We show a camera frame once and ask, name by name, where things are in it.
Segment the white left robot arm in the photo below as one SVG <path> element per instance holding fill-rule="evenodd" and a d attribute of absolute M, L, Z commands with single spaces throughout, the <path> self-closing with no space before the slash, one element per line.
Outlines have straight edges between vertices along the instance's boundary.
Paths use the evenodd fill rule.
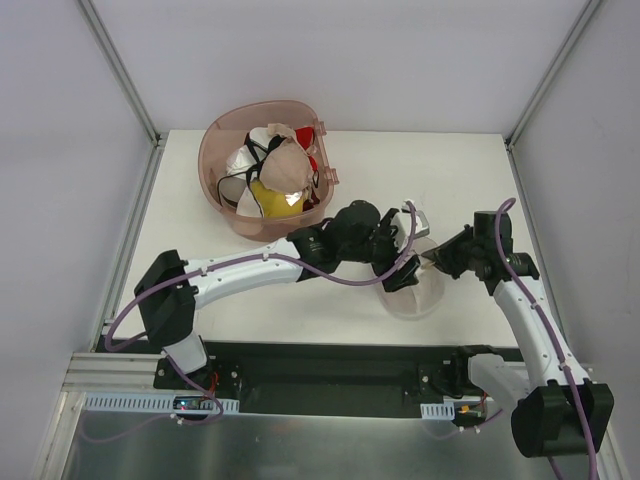
<path fill-rule="evenodd" d="M 413 246 L 429 232 L 424 213 L 410 201 L 381 214 L 356 200 L 333 217 L 245 254 L 184 260 L 175 250 L 165 251 L 136 285 L 135 304 L 149 343 L 166 354 L 179 380 L 191 389 L 214 391 L 218 374 L 194 331 L 197 310 L 268 285 L 317 277 L 337 282 L 343 262 L 370 266 L 370 284 L 387 292 L 414 286 L 420 260 Z"/>

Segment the white mesh laundry bag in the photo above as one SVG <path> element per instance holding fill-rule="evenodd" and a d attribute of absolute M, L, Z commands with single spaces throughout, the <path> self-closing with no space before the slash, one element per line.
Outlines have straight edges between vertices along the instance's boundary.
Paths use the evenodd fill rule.
<path fill-rule="evenodd" d="M 396 292 L 386 292 L 381 284 L 375 286 L 383 307 L 393 316 L 404 320 L 418 320 L 429 315 L 444 296 L 444 275 L 422 256 L 415 273 L 418 283 Z"/>

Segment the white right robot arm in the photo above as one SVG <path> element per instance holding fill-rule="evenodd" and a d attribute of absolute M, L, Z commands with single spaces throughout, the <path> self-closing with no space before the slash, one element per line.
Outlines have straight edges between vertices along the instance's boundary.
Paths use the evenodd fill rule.
<path fill-rule="evenodd" d="M 481 389 L 509 415 L 520 453 L 527 458 L 595 455 L 614 407 L 610 388 L 591 380 L 562 337 L 532 257 L 515 252 L 504 210 L 478 211 L 471 225 L 424 252 L 453 279 L 472 272 L 506 317 L 522 355 L 521 378 L 488 347 L 463 347 L 450 369 L 461 394 Z"/>

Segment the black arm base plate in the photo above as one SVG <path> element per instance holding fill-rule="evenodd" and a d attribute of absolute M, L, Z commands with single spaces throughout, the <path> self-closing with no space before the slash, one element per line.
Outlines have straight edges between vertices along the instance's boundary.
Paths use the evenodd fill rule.
<path fill-rule="evenodd" d="M 193 380 L 243 413 L 363 418 L 418 418 L 445 394 L 480 391 L 448 371 L 465 347 L 205 344 L 210 373 Z"/>

